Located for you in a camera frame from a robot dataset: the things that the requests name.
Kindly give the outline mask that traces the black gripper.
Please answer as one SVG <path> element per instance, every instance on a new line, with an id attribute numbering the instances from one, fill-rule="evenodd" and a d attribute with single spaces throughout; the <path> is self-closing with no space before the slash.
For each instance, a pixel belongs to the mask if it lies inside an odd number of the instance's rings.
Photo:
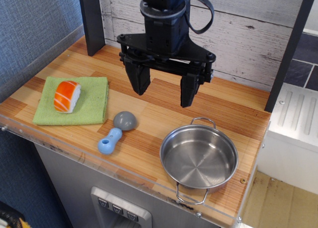
<path id="1" fill-rule="evenodd" d="M 143 34 L 117 37 L 121 44 L 120 60 L 134 92 L 145 93 L 151 83 L 152 68 L 182 76 L 181 106 L 191 106 L 199 82 L 210 82 L 213 78 L 212 63 L 216 56 L 190 39 L 185 15 L 173 20 L 145 17 L 145 29 Z"/>

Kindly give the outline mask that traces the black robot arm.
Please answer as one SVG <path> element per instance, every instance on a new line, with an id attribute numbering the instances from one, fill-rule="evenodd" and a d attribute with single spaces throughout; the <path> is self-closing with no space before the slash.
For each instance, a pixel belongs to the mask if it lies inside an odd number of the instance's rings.
<path id="1" fill-rule="evenodd" d="M 198 1 L 214 13 L 209 0 Z M 202 34 L 213 20 L 202 29 L 194 29 L 190 23 L 190 0 L 141 0 L 140 11 L 145 20 L 145 33 L 117 37 L 121 45 L 120 60 L 133 90 L 138 95 L 144 94 L 151 83 L 151 69 L 179 75 L 181 106 L 191 106 L 199 86 L 211 81 L 216 56 L 196 45 L 189 31 Z"/>

